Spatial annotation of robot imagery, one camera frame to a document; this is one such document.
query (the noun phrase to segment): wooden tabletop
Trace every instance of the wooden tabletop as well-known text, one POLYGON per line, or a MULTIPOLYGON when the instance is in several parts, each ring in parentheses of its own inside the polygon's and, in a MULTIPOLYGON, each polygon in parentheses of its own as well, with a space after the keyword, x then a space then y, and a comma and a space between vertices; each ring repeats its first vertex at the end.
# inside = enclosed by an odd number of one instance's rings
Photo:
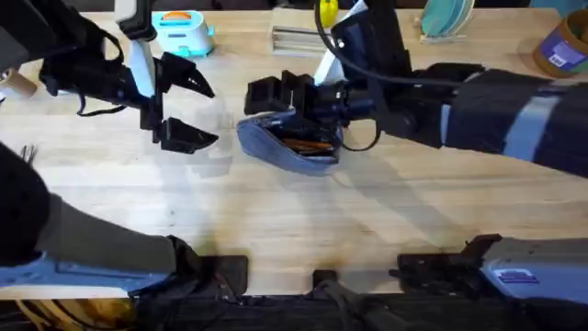
MULTIPOLYGON (((271 15, 205 13, 217 47, 198 68, 218 97, 179 87, 165 96, 167 115, 220 133, 207 150, 162 152, 139 130, 138 111, 79 118, 77 97, 50 97, 44 87, 29 101, 0 106, 0 140, 15 151, 36 144, 35 167, 51 191, 83 211, 146 234, 176 235, 201 255, 247 254, 250 294, 303 293, 316 268, 339 269, 356 291, 396 291, 387 270, 400 253, 455 251, 477 234, 588 236, 588 180, 513 159, 385 137, 370 152, 344 153, 330 176, 304 177, 245 155, 234 123, 243 118, 247 83, 285 69, 312 74, 319 62, 271 56, 271 15)), ((467 62, 522 74, 540 74, 531 51, 559 22, 550 9, 476 10, 461 43, 423 45, 413 27, 418 11, 399 15, 415 68, 467 62)), ((111 14, 87 16, 124 40, 111 14)), ((21 73, 36 80, 39 68, 31 63, 21 73)), ((89 110, 107 106, 88 103, 89 110)), ((348 136, 368 143, 373 134, 372 124, 360 123, 348 136)), ((0 298, 121 294, 11 288, 0 298)))

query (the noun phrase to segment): white plastic part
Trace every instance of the white plastic part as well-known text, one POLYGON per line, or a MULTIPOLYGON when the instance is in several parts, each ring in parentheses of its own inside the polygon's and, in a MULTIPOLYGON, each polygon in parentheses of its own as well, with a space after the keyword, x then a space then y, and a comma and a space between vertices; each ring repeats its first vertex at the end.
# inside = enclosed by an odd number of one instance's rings
MULTIPOLYGON (((366 6, 364 0, 359 0, 349 10, 347 15, 343 17, 343 20, 357 13, 361 13, 366 9, 368 9, 368 7, 366 6)), ((337 60, 330 51, 327 50, 327 52, 322 57, 321 64, 319 64, 319 67, 314 74, 314 84, 319 86, 321 84, 333 83, 342 79, 345 79, 345 74, 343 73, 341 62, 337 60)))
POLYGON ((115 0, 114 20, 120 23, 135 17, 137 15, 137 1, 139 0, 115 0))
POLYGON ((206 56, 213 48, 213 29, 206 24, 204 16, 195 10, 184 10, 190 15, 182 25, 165 25, 167 12, 153 13, 153 26, 157 30, 157 42, 162 50, 180 56, 206 56))
POLYGON ((155 62, 149 43, 132 40, 127 63, 139 93, 144 97, 155 95, 155 62))

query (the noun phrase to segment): wire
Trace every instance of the wire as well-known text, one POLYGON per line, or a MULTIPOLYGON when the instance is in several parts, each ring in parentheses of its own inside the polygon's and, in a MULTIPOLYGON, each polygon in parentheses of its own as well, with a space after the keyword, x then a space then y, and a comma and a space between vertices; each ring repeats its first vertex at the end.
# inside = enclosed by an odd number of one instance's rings
POLYGON ((411 85, 411 86, 422 86, 422 85, 430 85, 430 86, 447 86, 447 87, 462 87, 464 86, 463 83, 459 82, 452 82, 448 80, 439 80, 439 79, 422 79, 422 78, 406 78, 406 77, 398 77, 398 76, 390 76, 386 74, 376 73, 371 70, 364 69, 357 64, 353 63, 351 60, 344 57, 344 55, 331 43, 329 37, 327 37, 326 32, 324 31, 324 27, 321 23, 321 0, 315 0, 314 2, 314 23, 316 24, 317 31, 319 33, 319 37, 321 37, 324 46, 339 60, 342 64, 348 66, 349 68, 364 74, 368 77, 375 78, 381 81, 386 81, 389 83, 394 84, 403 84, 403 85, 411 85))
POLYGON ((382 130, 378 127, 378 124, 376 124, 376 137, 367 147, 351 148, 351 147, 347 146, 345 143, 342 143, 342 145, 343 145, 343 148, 345 148, 349 152, 367 152, 370 149, 376 147, 376 145, 379 143, 379 138, 381 138, 381 136, 382 136, 382 130))
POLYGON ((76 322, 82 328, 89 328, 89 329, 97 330, 97 331, 123 331, 123 330, 128 330, 130 328, 133 328, 133 325, 129 325, 126 327, 104 327, 104 326, 91 325, 85 321, 82 321, 76 315, 74 315, 70 311, 68 311, 67 308, 65 308, 65 306, 63 306, 63 304, 61 302, 59 302, 57 300, 51 300, 51 302, 53 304, 55 304, 55 306, 57 306, 57 308, 59 308, 59 310, 61 310, 62 313, 66 314, 67 317, 71 318, 74 322, 76 322))
MULTIPOLYGON (((319 37, 321 37, 324 46, 329 50, 342 64, 346 65, 347 67, 364 74, 367 77, 371 77, 374 79, 378 79, 380 81, 385 81, 393 84, 402 84, 402 85, 410 85, 410 86, 445 86, 445 87, 453 87, 453 88, 461 88, 466 85, 464 82, 454 82, 449 80, 442 80, 442 79, 431 79, 431 78, 407 78, 407 77, 399 77, 399 76, 391 76, 387 74, 380 74, 375 71, 371 71, 368 69, 364 69, 359 65, 353 63, 351 60, 347 59, 329 40, 327 37, 326 32, 324 31, 324 27, 321 23, 321 0, 315 0, 314 2, 314 23, 316 24, 317 31, 319 33, 319 37)), ((496 84, 488 84, 488 83, 475 83, 483 86, 496 86, 496 84)), ((539 86, 538 92, 544 93, 548 96, 559 96, 563 95, 567 92, 568 87, 566 86, 539 86)))

